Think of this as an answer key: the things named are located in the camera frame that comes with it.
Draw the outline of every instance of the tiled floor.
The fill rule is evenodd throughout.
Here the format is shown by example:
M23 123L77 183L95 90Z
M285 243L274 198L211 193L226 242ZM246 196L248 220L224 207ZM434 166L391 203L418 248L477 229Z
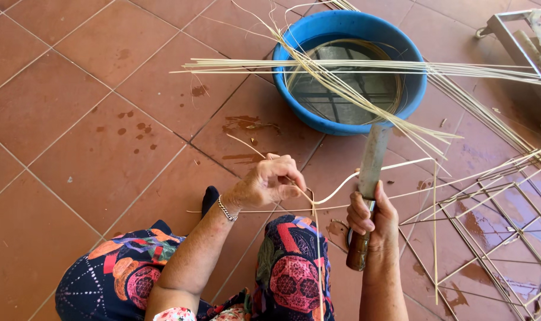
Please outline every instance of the tiled floor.
M268 0L236 0L270 21ZM329 10L324 4L289 7L304 0L276 0L279 25ZM473 39L476 28L496 12L541 7L541 0L353 0L361 11L399 26L434 62L511 64L494 37ZM0 0L0 320L57 320L54 290L80 255L103 239L165 220L176 234L189 233L200 219L206 186L231 186L260 160L231 133L261 152L290 154L321 199L353 169L366 137L326 136L304 125L284 103L267 75L168 74L190 58L262 59L274 47L266 38L212 19L264 32L254 17L228 0ZM501 111L499 117L526 140L541 146L541 107L531 88L501 81L457 79L477 99ZM443 119L446 124L439 125ZM517 154L507 143L434 87L409 121L463 135L438 147L439 162L453 178L496 166ZM248 128L252 122L274 126ZM394 133L385 164L424 155ZM383 171L390 196L415 191L431 181L432 165L418 163ZM442 182L448 181L440 171ZM541 175L533 179L541 192ZM352 184L328 206L348 202ZM522 186L541 207L541 196ZM442 198L456 193L439 192ZM533 209L517 193L499 198L518 224ZM432 204L428 194L396 199L402 220ZM452 207L460 213L474 200ZM214 303L254 284L253 272L264 225L286 210L307 208L303 200L274 204L268 213L241 214L203 297ZM481 207L464 223L485 248L502 242L506 225L494 210ZM307 211L298 215L309 215ZM360 274L345 267L345 210L319 214L331 240L332 300L339 320L357 320ZM534 223L541 229L541 222ZM432 224L403 227L426 267L432 267ZM452 226L441 221L439 274L451 273L472 258ZM411 320L452 320L411 249L402 246L403 290ZM541 233L531 236L541 255ZM496 258L533 260L522 242L495 252ZM518 296L527 299L541 285L538 266L497 264ZM478 265L447 281L447 286L501 298ZM508 306L443 290L460 320L512 320Z

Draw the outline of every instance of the woman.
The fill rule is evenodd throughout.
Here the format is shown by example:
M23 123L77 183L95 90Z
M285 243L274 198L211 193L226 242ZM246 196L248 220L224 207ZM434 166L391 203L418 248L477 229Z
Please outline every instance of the woman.
M281 184L269 186L273 177ZM305 190L294 159L268 154L222 195L207 189L204 217L188 237L172 235L158 221L148 230L104 242L78 259L56 290L56 309L64 321L334 320L327 240L304 216L284 215L267 224L252 295L245 289L217 307L200 298L240 210L299 197ZM407 320L399 277L398 215L381 181L375 197L375 224L360 193L350 195L347 208L347 220L356 232L372 232L360 320Z

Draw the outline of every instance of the hand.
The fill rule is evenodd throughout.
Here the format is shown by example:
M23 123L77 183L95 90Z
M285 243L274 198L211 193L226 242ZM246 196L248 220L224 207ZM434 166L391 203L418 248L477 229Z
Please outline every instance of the hand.
M398 248L399 215L383 191L383 182L375 187L375 215L371 220L370 210L366 207L360 192L350 194L351 204L347 207L347 222L350 227L364 235L371 232L369 252L380 252Z
M274 176L278 176L281 184L269 187L269 179ZM245 207L260 207L299 197L303 191L306 191L306 182L296 169L296 161L290 155L267 154L266 159L260 161L242 181L223 193L221 202L230 212L237 213Z

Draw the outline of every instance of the blue plastic tub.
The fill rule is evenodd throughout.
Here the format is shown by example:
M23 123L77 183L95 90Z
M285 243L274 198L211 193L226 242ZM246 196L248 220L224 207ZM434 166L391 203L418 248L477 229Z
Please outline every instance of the blue plastic tub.
M393 60L402 61L423 61L421 53L401 30L389 22L357 11L333 10L319 12L300 19L284 34L289 44L296 44L311 41L317 37L331 36L331 39L356 38L372 42L381 42L394 47L397 50L380 46ZM273 60L291 59L288 52L277 44L273 52ZM282 71L283 67L274 67L273 71ZM371 125L346 125L317 116L292 97L284 81L284 74L273 74L274 84L278 92L298 116L308 126L318 131L331 135L356 135L370 132ZM407 119L417 109L425 89L427 87L427 75L408 74L405 77L405 89L401 104L395 115Z

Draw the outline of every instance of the floral skirt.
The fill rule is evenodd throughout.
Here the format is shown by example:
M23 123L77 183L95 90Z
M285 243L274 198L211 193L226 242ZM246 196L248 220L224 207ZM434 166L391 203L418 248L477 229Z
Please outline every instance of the floral skirt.
M245 289L216 307L201 300L197 320L218 319L230 307L241 306L247 320L315 321L320 320L320 305L324 320L334 320L327 239L319 234L322 273L318 275L317 237L316 224L307 217L284 215L270 221L258 252L252 295ZM149 292L184 240L160 220L150 229L99 245L79 258L60 281L55 295L60 318L144 320Z

